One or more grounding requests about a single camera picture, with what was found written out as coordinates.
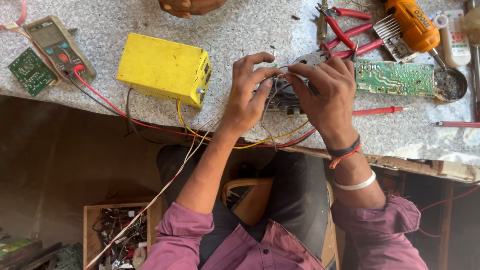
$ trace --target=ingco logo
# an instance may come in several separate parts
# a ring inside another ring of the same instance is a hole
[[[431,26],[429,20],[425,17],[425,15],[423,15],[423,13],[419,9],[415,9],[413,13],[418,18],[418,20],[421,21],[421,23],[425,28],[428,28]]]

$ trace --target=digital multimeter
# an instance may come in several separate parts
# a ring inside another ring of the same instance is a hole
[[[49,15],[28,25],[24,30],[32,37],[35,44],[44,52],[52,62],[58,73],[65,82],[71,84],[70,74],[76,65],[83,65],[85,68],[78,71],[81,77],[95,77],[96,71],[90,61],[75,44],[65,26],[58,17]]]

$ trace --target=multimeter button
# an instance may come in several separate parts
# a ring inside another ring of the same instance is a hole
[[[67,57],[65,54],[61,53],[61,54],[59,55],[59,57],[60,57],[60,59],[61,59],[62,61],[68,62],[68,57]]]

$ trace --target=remote control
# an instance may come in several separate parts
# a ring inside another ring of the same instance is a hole
[[[465,33],[463,10],[444,11],[448,25],[440,29],[445,51],[445,62],[451,67],[465,66],[470,62],[470,45]]]

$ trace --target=white bangle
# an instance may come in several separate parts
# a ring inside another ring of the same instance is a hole
[[[355,184],[355,185],[340,185],[339,183],[337,183],[334,179],[334,182],[335,182],[335,186],[338,187],[338,188],[341,188],[343,190],[357,190],[357,189],[361,189],[361,188],[364,188],[368,185],[370,185],[371,183],[373,183],[375,181],[375,172],[372,171],[372,176],[370,176],[369,179],[367,179],[367,181],[363,182],[363,183],[360,183],[360,184]]]

